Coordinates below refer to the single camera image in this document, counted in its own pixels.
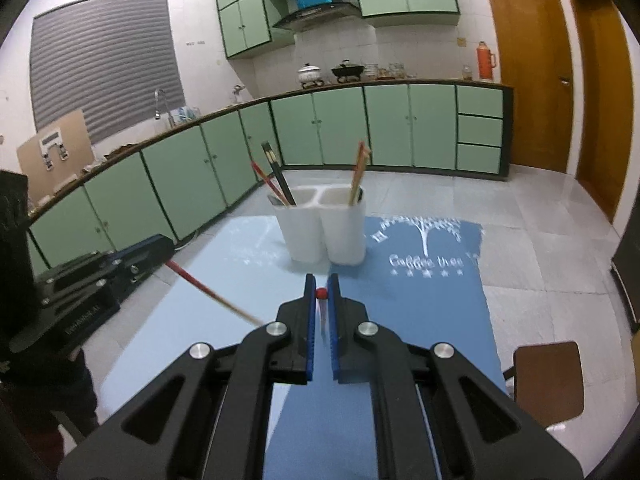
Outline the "left hand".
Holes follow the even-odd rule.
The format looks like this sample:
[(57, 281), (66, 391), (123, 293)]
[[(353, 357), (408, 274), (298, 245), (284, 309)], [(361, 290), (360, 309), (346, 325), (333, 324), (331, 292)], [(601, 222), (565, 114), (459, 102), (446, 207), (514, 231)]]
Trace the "left hand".
[(57, 432), (54, 412), (65, 415), (83, 437), (99, 427), (98, 400), (81, 348), (69, 356), (40, 354), (22, 362), (2, 363), (1, 383), (9, 409), (25, 436)]

